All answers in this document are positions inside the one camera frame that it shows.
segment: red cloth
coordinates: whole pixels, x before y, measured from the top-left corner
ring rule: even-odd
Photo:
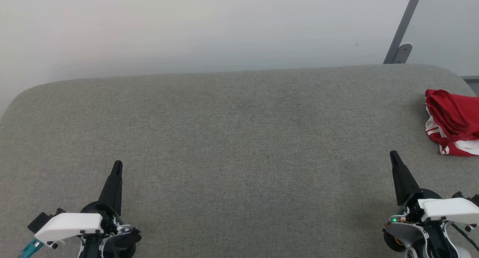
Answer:
[[[477,155],[479,148],[474,148],[479,146],[479,97],[428,89],[426,108],[431,115],[426,123],[426,132],[431,140],[441,145],[442,154]]]

